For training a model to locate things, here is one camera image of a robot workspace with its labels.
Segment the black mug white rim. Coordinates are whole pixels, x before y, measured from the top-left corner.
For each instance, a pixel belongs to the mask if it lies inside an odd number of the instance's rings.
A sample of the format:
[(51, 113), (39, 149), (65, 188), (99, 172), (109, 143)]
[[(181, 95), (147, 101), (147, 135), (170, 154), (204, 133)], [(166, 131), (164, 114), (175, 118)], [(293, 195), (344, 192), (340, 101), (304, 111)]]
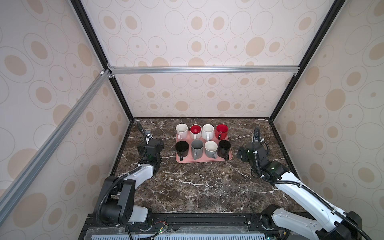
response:
[(220, 158), (223, 158), (225, 161), (228, 161), (230, 150), (231, 150), (231, 143), (229, 141), (227, 140), (219, 141), (217, 154)]

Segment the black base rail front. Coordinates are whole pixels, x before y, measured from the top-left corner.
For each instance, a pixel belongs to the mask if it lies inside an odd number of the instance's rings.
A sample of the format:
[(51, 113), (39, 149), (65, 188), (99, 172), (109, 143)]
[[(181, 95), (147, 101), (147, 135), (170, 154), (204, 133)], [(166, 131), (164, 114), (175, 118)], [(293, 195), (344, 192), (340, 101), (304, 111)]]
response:
[(139, 239), (155, 235), (162, 227), (167, 230), (157, 236), (160, 239), (261, 239), (294, 240), (303, 236), (288, 229), (262, 227), (260, 213), (165, 213), (153, 215), (153, 226), (141, 230), (137, 224), (127, 227), (101, 227), (94, 216), (88, 215), (81, 230), (80, 240), (91, 239)]

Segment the right black corner post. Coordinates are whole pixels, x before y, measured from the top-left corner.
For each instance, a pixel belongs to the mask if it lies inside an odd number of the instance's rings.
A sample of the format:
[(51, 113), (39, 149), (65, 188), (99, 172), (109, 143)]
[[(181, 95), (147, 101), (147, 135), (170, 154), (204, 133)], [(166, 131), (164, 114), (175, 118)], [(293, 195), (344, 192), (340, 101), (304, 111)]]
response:
[(331, 25), (335, 21), (336, 17), (338, 16), (340, 10), (346, 3), (345, 0), (336, 0), (331, 5), (330, 10), (326, 14), (324, 20), (321, 22), (321, 25), (315, 34), (314, 39), (312, 40), (311, 44), (309, 45), (309, 48), (307, 49), (303, 59), (301, 60), (299, 67), (300, 69), (296, 74), (293, 75), (291, 78), (287, 88), (285, 89), (283, 95), (281, 96), (277, 106), (275, 107), (274, 111), (272, 112), (272, 115), (270, 116), (270, 123), (273, 123), (274, 120), (277, 118), (278, 114), (282, 110), (284, 104), (286, 103), (288, 97), (290, 96), (291, 92), (294, 90), (297, 82), (299, 81), (301, 75), (304, 73), (306, 67), (310, 63), (312, 57), (314, 56), (316, 50), (322, 43), (324, 37), (328, 33), (329, 29), (331, 28)]

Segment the white mug black handle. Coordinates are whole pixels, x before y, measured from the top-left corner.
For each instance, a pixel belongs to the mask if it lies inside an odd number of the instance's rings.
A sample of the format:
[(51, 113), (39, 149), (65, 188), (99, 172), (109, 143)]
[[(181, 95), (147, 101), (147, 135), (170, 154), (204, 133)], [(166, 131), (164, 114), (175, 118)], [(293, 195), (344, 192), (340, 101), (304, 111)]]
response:
[(187, 141), (179, 141), (175, 147), (179, 161), (182, 162), (189, 154), (189, 143)]

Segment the black corner post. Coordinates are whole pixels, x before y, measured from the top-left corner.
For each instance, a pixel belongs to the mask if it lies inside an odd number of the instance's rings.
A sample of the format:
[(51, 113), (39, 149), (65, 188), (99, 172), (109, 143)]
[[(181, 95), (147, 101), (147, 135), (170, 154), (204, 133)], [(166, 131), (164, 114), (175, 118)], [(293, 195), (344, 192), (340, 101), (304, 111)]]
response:
[[(74, 10), (84, 28), (84, 31), (85, 33), (87, 34), (88, 36), (88, 39), (90, 40), (92, 46), (93, 46), (93, 49), (103, 67), (104, 70), (110, 70), (110, 68), (108, 67), (108, 59), (104, 53), (104, 50), (102, 48), (102, 45), (99, 41), (99, 38), (97, 37), (95, 31), (94, 31), (94, 28), (92, 26), (92, 23), (86, 13), (86, 10), (82, 4), (81, 1), (79, 0), (71, 0), (71, 4), (72, 6), (74, 7)], [(130, 122), (133, 122), (134, 121), (134, 117), (133, 117), (133, 114), (131, 112), (131, 110), (129, 109), (128, 107), (128, 104), (127, 104), (127, 101), (123, 95), (123, 92), (118, 84), (118, 81), (115, 77), (110, 77), (109, 78), (110, 80), (110, 83), (123, 107), (123, 110), (125, 111), (128, 119)]]
[(286, 103), (288, 97), (290, 96), (291, 92), (294, 90), (297, 82), (299, 81), (301, 75), (304, 73), (306, 67), (310, 63), (312, 57), (314, 56), (316, 50), (322, 43), (324, 37), (328, 33), (329, 29), (331, 28), (331, 25), (335, 21), (336, 17), (338, 16), (340, 10), (346, 3), (345, 0), (336, 0), (331, 5), (330, 10), (326, 14), (324, 20), (321, 22), (321, 25), (315, 34), (314, 39), (312, 40), (311, 44), (309, 45), (309, 48), (307, 49), (303, 59), (301, 60), (299, 67), (300, 69), (296, 74), (293, 75), (291, 78), (287, 88), (285, 89), (283, 95), (281, 96), (277, 106), (275, 107), (274, 111), (272, 112), (272, 115), (270, 116), (270, 123), (273, 123), (274, 120), (277, 118), (278, 114), (282, 110), (284, 104)]

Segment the grey mug front row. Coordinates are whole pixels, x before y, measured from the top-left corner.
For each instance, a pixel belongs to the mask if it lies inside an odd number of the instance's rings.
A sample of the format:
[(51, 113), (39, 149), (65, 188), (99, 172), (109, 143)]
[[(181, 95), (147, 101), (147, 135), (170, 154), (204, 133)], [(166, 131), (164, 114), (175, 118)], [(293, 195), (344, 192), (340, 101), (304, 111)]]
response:
[(204, 143), (201, 140), (194, 140), (191, 143), (192, 156), (194, 161), (203, 156)]

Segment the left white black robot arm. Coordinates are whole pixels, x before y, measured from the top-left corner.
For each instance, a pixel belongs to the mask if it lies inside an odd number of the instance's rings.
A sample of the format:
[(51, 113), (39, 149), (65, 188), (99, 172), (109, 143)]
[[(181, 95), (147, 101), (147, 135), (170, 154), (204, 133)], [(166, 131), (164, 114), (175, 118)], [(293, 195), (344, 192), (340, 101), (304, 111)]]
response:
[(152, 224), (152, 210), (134, 204), (135, 190), (159, 171), (163, 149), (163, 140), (149, 140), (147, 145), (139, 147), (142, 156), (134, 170), (105, 179), (94, 209), (98, 225), (140, 224), (148, 228)]

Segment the horizontal aluminium frame bar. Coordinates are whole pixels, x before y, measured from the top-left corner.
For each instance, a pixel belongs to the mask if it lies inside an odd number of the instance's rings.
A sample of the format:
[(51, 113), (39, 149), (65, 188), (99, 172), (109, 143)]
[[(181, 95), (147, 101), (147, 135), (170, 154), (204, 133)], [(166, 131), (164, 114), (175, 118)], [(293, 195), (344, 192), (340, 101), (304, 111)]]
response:
[(297, 73), (299, 66), (111, 67), (113, 74)]

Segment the pale pink mug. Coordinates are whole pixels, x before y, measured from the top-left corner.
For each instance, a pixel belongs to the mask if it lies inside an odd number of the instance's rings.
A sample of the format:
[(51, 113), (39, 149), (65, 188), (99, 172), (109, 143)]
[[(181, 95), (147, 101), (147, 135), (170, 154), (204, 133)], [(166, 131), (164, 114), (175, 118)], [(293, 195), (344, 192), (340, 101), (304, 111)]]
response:
[(178, 140), (185, 140), (188, 137), (188, 126), (186, 124), (178, 124), (176, 131)]

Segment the left slanted aluminium bar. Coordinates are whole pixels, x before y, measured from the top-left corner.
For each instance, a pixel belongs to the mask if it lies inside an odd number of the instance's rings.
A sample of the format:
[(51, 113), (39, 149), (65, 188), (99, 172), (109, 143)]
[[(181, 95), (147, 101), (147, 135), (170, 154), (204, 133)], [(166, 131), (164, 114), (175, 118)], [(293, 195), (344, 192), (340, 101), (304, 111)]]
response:
[(36, 152), (31, 161), (21, 171), (17, 178), (10, 185), (8, 190), (1, 198), (1, 224), (5, 222), (10, 213), (13, 211), (17, 203), (20, 201), (24, 193), (30, 187), (42, 168), (51, 158), (55, 150), (58, 148), (64, 137), (68, 134), (85, 108), (89, 105), (97, 91), (103, 83), (110, 77), (111, 71), (105, 69), (94, 82), (89, 86), (87, 91), (77, 101), (73, 108), (70, 109), (66, 117), (59, 126), (52, 132), (50, 137)]

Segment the grey mug row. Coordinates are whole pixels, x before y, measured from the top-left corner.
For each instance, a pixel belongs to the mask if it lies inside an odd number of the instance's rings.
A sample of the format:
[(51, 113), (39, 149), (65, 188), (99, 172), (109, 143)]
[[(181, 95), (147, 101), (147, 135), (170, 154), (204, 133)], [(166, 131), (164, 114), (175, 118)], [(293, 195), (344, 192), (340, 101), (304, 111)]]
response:
[(191, 143), (192, 156), (194, 161), (203, 156), (204, 143), (201, 140), (194, 140)]
[(217, 159), (218, 144), (214, 141), (207, 141), (205, 143), (205, 154), (207, 158)]

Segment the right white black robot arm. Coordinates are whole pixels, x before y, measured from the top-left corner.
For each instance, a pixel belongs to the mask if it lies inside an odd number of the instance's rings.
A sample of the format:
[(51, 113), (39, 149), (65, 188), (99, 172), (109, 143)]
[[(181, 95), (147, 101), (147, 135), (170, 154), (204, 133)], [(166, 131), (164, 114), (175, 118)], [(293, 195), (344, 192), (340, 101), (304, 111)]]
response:
[(301, 182), (286, 166), (269, 161), (260, 142), (253, 141), (239, 148), (237, 157), (249, 163), (251, 172), (258, 178), (288, 194), (312, 216), (305, 218), (271, 204), (262, 211), (260, 217), (265, 230), (287, 229), (310, 240), (370, 239), (363, 231), (362, 218), (357, 213), (347, 213), (336, 207)]

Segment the white ribbed-bottom mug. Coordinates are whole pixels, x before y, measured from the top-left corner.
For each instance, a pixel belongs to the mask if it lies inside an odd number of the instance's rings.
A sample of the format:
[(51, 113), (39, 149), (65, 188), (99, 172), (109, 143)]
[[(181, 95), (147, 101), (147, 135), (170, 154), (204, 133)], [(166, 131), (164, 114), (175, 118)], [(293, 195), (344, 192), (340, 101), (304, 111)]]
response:
[(205, 124), (203, 127), (202, 127), (202, 138), (205, 140), (205, 141), (211, 141), (213, 138), (214, 138), (214, 135), (215, 135), (215, 128), (213, 125), (211, 124)]

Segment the cream mug red inside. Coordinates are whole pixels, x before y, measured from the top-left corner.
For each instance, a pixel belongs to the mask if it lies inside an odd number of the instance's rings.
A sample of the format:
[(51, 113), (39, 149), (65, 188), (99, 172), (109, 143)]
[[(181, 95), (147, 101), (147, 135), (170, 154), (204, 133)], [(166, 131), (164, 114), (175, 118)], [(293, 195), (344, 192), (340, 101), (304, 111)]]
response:
[(190, 136), (193, 140), (198, 140), (202, 136), (202, 127), (200, 125), (192, 125), (190, 127)]

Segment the left black corner post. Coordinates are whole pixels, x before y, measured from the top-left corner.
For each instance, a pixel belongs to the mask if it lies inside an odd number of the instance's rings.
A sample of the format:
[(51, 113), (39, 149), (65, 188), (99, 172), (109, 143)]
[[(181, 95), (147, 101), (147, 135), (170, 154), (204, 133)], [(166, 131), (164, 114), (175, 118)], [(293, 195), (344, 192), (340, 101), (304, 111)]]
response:
[[(86, 10), (82, 4), (81, 1), (79, 0), (71, 0), (71, 4), (72, 6), (74, 7), (74, 10), (84, 28), (84, 31), (85, 33), (87, 34), (88, 36), (88, 39), (90, 40), (92, 46), (93, 46), (93, 49), (103, 67), (104, 70), (110, 70), (110, 68), (108, 67), (108, 59), (104, 53), (104, 50), (102, 48), (102, 45), (99, 41), (99, 38), (97, 37), (95, 31), (94, 31), (94, 28), (92, 26), (92, 23), (86, 13)], [(123, 107), (123, 110), (125, 111), (128, 119), (130, 122), (133, 122), (134, 121), (134, 117), (133, 117), (133, 114), (131, 112), (131, 110), (129, 109), (128, 107), (128, 104), (127, 104), (127, 101), (123, 95), (123, 92), (118, 84), (118, 81), (115, 77), (110, 77), (109, 78), (110, 80), (110, 83)]]

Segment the grey mug back row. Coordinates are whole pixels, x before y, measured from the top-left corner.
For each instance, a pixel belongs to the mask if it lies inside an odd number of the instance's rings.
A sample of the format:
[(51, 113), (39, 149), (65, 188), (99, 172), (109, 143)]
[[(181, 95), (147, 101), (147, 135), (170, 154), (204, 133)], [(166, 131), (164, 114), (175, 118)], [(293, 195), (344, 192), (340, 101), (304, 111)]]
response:
[(205, 154), (207, 158), (217, 159), (218, 144), (214, 141), (207, 141), (205, 143)]

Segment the pink rectangular tray mat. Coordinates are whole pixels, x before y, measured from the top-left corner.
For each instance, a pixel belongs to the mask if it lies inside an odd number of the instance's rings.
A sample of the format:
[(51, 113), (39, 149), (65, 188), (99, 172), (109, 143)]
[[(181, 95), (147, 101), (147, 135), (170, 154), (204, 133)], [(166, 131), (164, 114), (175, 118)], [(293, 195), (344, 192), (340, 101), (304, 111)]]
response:
[[(189, 146), (190, 146), (189, 154), (188, 154), (188, 156), (182, 162), (179, 161), (179, 157), (176, 154), (176, 160), (177, 160), (178, 163), (186, 164), (186, 163), (202, 163), (202, 162), (220, 162), (220, 161), (225, 161), (223, 158), (220, 158), (219, 156), (217, 157), (217, 159), (207, 158), (207, 156), (205, 154), (205, 143), (207, 141), (205, 141), (202, 137), (199, 140), (201, 140), (204, 143), (203, 156), (200, 159), (197, 159), (196, 161), (194, 161), (193, 156), (192, 156), (192, 150), (191, 150), (191, 143), (194, 140), (191, 139), (190, 134), (188, 134), (188, 137), (185, 140), (178, 140), (177, 139), (177, 142), (179, 142), (179, 141), (187, 141), (189, 143)], [(214, 141), (214, 142), (216, 142), (218, 144), (219, 141), (221, 141), (221, 140), (218, 140), (216, 137), (214, 137), (211, 141)], [(232, 147), (231, 147), (231, 150), (229, 152), (229, 160), (231, 160), (232, 158), (233, 158), (233, 153), (232, 153)]]

